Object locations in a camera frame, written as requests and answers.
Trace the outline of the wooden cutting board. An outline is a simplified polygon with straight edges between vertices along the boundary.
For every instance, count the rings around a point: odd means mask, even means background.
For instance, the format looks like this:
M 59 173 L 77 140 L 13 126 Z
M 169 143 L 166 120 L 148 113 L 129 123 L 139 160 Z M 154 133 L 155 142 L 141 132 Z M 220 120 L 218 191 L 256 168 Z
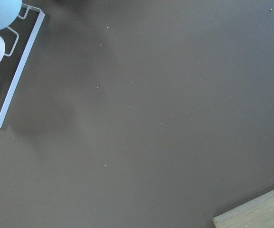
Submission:
M 274 190 L 213 218 L 217 228 L 274 228 Z

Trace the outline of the light blue cup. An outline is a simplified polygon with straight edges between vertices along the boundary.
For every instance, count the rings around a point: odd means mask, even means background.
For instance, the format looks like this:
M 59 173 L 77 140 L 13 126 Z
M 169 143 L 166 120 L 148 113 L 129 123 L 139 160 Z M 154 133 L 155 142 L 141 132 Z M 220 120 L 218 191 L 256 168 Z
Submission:
M 9 26 L 18 16 L 22 0 L 0 0 L 0 30 Z

